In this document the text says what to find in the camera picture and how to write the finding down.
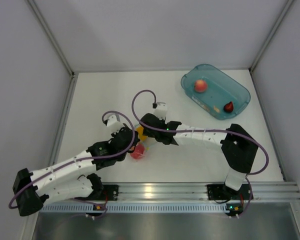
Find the red fake tomato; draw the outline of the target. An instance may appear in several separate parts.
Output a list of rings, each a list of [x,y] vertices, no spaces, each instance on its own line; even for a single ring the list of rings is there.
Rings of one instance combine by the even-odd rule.
[[[145,156],[146,148],[142,143],[139,143],[132,153],[130,153],[130,157],[134,160],[141,160]]]

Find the yellow green fake mango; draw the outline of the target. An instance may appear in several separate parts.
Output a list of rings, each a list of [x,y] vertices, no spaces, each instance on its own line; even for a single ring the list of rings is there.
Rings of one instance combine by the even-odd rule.
[[[144,142],[148,137],[146,135],[144,135],[144,128],[139,125],[136,129],[135,129],[138,133],[138,138]]]

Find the clear zip top bag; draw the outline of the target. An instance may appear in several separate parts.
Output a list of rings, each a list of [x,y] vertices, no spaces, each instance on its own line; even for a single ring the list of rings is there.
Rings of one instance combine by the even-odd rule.
[[[136,130],[136,128],[138,127],[138,126],[141,126],[139,123],[138,124],[135,124],[134,125],[134,129]],[[140,139],[139,139],[139,142],[137,143],[137,145],[138,144],[143,144],[144,145],[144,147],[145,147],[145,155],[144,155],[144,157],[142,158],[142,159],[144,159],[147,155],[148,155],[148,152],[149,152],[149,150],[156,144],[157,142],[155,141],[155,140],[153,140],[152,138],[149,138],[149,137],[147,137],[147,139],[145,140],[145,141],[141,141]]]

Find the pink fake peach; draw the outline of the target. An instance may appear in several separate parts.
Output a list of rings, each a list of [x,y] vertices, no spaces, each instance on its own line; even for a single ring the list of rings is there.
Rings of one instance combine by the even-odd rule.
[[[194,91],[204,93],[208,89],[208,83],[203,79],[198,79],[194,83]]]

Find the dark red fake fig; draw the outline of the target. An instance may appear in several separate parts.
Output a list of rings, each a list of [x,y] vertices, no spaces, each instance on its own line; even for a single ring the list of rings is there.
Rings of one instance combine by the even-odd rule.
[[[232,101],[226,103],[224,106],[223,106],[223,111],[226,112],[226,113],[232,113],[234,111],[234,104]]]

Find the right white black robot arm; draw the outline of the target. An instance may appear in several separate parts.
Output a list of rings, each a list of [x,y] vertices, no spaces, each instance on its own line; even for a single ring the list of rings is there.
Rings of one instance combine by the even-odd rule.
[[[221,132],[210,132],[179,121],[166,122],[152,113],[141,118],[141,125],[143,135],[164,145],[194,145],[223,153],[229,165],[223,192],[230,199],[241,194],[243,182],[251,172],[259,146],[240,125],[233,123]]]

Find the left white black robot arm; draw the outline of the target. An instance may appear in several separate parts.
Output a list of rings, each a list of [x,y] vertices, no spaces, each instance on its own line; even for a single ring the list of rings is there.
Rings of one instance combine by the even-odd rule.
[[[109,140],[96,142],[70,159],[40,170],[19,170],[8,208],[26,217],[63,200],[98,200],[104,186],[97,171],[122,162],[139,141],[137,131],[123,124]]]

